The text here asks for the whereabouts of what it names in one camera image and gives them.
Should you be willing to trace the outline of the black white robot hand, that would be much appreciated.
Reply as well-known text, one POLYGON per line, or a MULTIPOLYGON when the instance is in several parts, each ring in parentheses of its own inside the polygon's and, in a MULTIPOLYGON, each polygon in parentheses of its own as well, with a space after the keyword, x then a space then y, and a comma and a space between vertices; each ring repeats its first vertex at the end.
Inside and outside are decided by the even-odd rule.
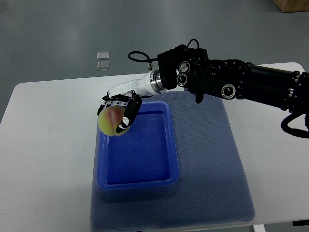
POLYGON ((154 74, 154 71, 150 71, 141 79, 134 79, 110 88, 100 102, 97 115, 99 116, 104 108, 119 105, 125 109, 125 112, 116 132, 120 133, 130 127, 138 115, 142 99, 159 93, 155 87, 154 74))

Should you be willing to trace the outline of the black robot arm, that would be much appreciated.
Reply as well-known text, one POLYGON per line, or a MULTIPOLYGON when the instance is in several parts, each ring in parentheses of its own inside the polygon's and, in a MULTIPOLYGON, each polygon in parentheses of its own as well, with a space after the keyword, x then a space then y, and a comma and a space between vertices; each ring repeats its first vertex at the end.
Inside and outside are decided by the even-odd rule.
POLYGON ((209 59, 206 49, 181 44, 156 58, 146 56, 143 62, 156 61, 160 80, 155 83, 165 89, 176 86, 195 94, 196 103, 205 94, 218 98, 246 99, 289 111, 281 129, 290 135, 308 138, 309 131, 289 127, 294 119, 304 115, 309 125, 309 74, 257 66, 239 59, 209 59))

